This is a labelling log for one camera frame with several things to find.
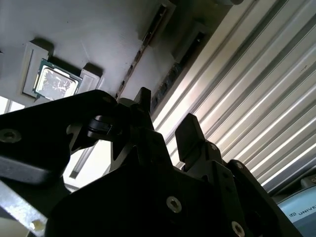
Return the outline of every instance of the black plastic part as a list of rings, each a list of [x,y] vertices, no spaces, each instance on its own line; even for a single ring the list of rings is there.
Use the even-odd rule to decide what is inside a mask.
[[[45,236],[147,236],[152,231],[155,236],[166,232],[170,236],[209,236],[209,224],[216,215],[210,215],[212,195],[207,184],[177,170],[173,174],[186,197],[182,205],[187,219],[183,222],[166,219],[166,215],[177,217],[167,207],[167,197],[160,199],[162,209],[158,209],[155,186],[144,168],[125,165],[62,200],[48,219]]]
[[[82,127],[115,104],[109,94],[95,90],[0,116],[0,130],[21,134],[16,143],[0,142],[0,177],[32,185],[54,183],[72,153],[97,141],[87,139]]]
[[[150,112],[151,91],[147,88],[140,88],[140,91],[136,95],[134,101],[139,104],[144,111]]]
[[[188,114],[175,131],[180,161],[189,156],[192,149],[199,143],[205,141],[198,119],[192,114]]]
[[[247,225],[254,233],[269,237],[301,236],[244,164],[231,160],[226,167],[235,177]]]
[[[254,237],[246,224],[231,171],[214,160],[208,163],[208,170],[208,181],[216,193],[214,209],[219,213],[218,226],[221,226],[222,236],[234,236],[232,222],[237,222],[245,236]]]

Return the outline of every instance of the computer processor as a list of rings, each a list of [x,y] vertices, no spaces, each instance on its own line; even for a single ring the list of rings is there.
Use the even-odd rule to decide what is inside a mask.
[[[82,79],[42,59],[33,93],[48,100],[58,100],[77,93]]]

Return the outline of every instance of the corrugated metal panel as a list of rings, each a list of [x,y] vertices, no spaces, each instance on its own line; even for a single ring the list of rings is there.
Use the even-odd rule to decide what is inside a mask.
[[[267,191],[316,164],[316,0],[234,6],[154,126],[174,164],[174,130],[194,113],[228,161],[245,163]]]

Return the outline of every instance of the metal frame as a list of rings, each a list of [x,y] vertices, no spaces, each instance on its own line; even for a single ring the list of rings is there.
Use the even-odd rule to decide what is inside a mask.
[[[232,7],[153,114],[174,165],[181,166],[173,133],[187,113],[225,161],[245,162],[268,191],[315,164],[315,7],[314,0]]]

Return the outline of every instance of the screw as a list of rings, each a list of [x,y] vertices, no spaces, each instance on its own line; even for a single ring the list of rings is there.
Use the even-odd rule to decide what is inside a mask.
[[[21,140],[21,134],[10,128],[0,130],[0,142],[16,143]]]
[[[239,169],[243,168],[242,165],[239,162],[237,162],[237,166],[238,166]]]
[[[174,196],[167,198],[167,206],[174,213],[179,213],[182,210],[181,202]]]
[[[232,228],[238,237],[245,237],[245,231],[238,222],[232,221]]]

